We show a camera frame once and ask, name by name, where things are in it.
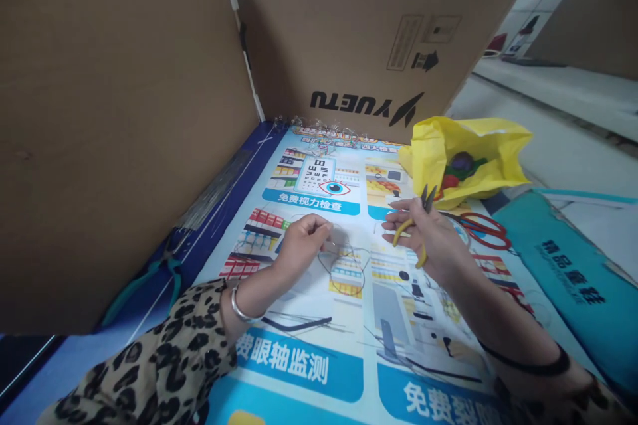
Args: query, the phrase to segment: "bracelet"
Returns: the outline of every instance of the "bracelet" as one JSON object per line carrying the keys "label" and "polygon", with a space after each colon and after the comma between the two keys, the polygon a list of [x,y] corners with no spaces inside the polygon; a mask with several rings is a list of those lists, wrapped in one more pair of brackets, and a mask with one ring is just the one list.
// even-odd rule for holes
{"label": "bracelet", "polygon": [[560,356],[556,362],[550,363],[549,365],[525,365],[519,362],[515,362],[512,359],[508,359],[507,357],[502,356],[500,353],[493,351],[489,347],[487,347],[483,342],[478,341],[483,350],[485,350],[488,354],[490,354],[495,359],[503,362],[505,365],[509,365],[514,369],[518,369],[523,372],[527,372],[532,375],[540,375],[541,377],[554,377],[556,375],[560,375],[563,372],[566,372],[570,367],[570,356],[563,350],[559,343],[556,343],[558,349],[560,350]]}
{"label": "bracelet", "polygon": [[254,324],[254,323],[259,322],[261,319],[264,318],[264,315],[266,315],[266,313],[264,313],[261,317],[249,317],[248,315],[244,314],[241,310],[239,310],[239,307],[237,307],[237,301],[235,299],[235,296],[237,294],[237,288],[238,287],[239,287],[239,284],[237,284],[233,288],[233,291],[231,292],[231,306],[233,306],[233,312],[235,312],[237,317],[239,317],[239,319],[242,322],[245,322],[245,323],[248,323],[248,324]]}

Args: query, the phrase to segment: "teal bag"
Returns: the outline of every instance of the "teal bag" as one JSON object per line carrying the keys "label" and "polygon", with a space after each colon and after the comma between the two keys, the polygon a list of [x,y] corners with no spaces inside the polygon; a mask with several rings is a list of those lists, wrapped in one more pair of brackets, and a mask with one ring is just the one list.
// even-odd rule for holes
{"label": "teal bag", "polygon": [[638,289],[612,272],[607,257],[557,214],[530,191],[493,216],[600,371],[638,396]]}

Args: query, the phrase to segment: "scissors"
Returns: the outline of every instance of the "scissors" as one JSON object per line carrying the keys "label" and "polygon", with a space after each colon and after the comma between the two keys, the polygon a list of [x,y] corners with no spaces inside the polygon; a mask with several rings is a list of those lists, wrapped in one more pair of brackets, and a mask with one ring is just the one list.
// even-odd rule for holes
{"label": "scissors", "polygon": [[161,258],[151,262],[143,275],[129,282],[108,307],[108,310],[104,315],[104,319],[102,319],[103,327],[106,327],[115,320],[133,294],[152,276],[159,272],[164,265],[166,265],[166,268],[173,276],[173,297],[171,298],[171,305],[169,308],[172,308],[175,305],[175,302],[177,302],[179,297],[179,293],[181,292],[181,260],[175,259],[175,254],[177,254],[177,251],[179,251],[179,249],[183,246],[188,236],[188,234],[185,234],[174,248],[171,248],[171,237],[166,240]]}
{"label": "scissors", "polygon": [[[457,221],[461,226],[463,226],[463,228],[467,231],[467,234],[472,239],[482,244],[483,246],[487,246],[495,250],[510,250],[512,248],[512,241],[507,238],[507,229],[505,229],[503,225],[499,224],[490,217],[487,217],[478,212],[464,212],[460,216],[456,216],[445,211],[441,211],[441,214]],[[492,229],[485,224],[481,224],[480,222],[476,222],[470,218],[481,219],[485,222],[488,222],[489,224],[493,225],[495,229]],[[493,244],[491,242],[487,242],[485,239],[480,237],[481,235],[497,238],[503,243]]]}
{"label": "scissors", "polygon": [[[430,211],[432,210],[432,203],[434,203],[434,196],[437,195],[437,187],[438,186],[434,186],[434,189],[429,195],[427,194],[427,185],[425,185],[425,187],[423,188],[423,194],[421,195],[421,203],[423,204],[423,209],[425,209],[425,212],[427,214],[429,214]],[[397,232],[394,233],[394,239],[392,240],[393,247],[397,246],[397,243],[399,242],[399,238],[401,237],[401,234],[403,234],[403,231],[405,231],[407,228],[413,225],[414,225],[414,220],[410,218],[407,221],[405,221],[401,226],[399,226],[399,228],[397,229]],[[417,261],[417,269],[420,269],[421,267],[423,267],[426,260],[427,260],[427,254],[425,253],[425,246],[421,245],[421,257]]]}

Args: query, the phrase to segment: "woman's right hand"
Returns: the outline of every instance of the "woman's right hand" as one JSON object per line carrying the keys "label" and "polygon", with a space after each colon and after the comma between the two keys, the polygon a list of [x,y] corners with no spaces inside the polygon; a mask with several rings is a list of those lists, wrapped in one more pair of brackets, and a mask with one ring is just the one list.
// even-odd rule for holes
{"label": "woman's right hand", "polygon": [[272,267],[292,287],[330,237],[332,223],[318,214],[307,214],[286,230],[281,252]]}
{"label": "woman's right hand", "polygon": [[[412,218],[415,225],[406,230],[410,237],[402,236],[398,245],[412,249],[418,256],[421,255],[421,247],[425,246],[427,260],[423,268],[441,287],[446,288],[450,281],[466,276],[466,273],[473,275],[479,272],[454,226],[439,211],[432,208],[429,214],[426,213],[419,197],[395,201],[390,206],[402,211],[389,213],[382,224],[383,229],[396,231],[403,222]],[[384,234],[383,238],[392,242],[394,234]]]}

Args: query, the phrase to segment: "leopard print sleeve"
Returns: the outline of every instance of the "leopard print sleeve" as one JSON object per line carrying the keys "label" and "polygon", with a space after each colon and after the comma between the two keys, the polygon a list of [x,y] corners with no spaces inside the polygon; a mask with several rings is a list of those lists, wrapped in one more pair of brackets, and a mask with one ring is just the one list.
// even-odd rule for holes
{"label": "leopard print sleeve", "polygon": [[190,423],[237,363],[221,322],[225,288],[216,280],[188,289],[162,324],[93,367],[38,423]]}
{"label": "leopard print sleeve", "polygon": [[526,401],[513,397],[497,379],[497,394],[508,402],[514,423],[530,425],[624,425],[636,424],[636,417],[609,388],[589,372],[591,384],[569,396]]}

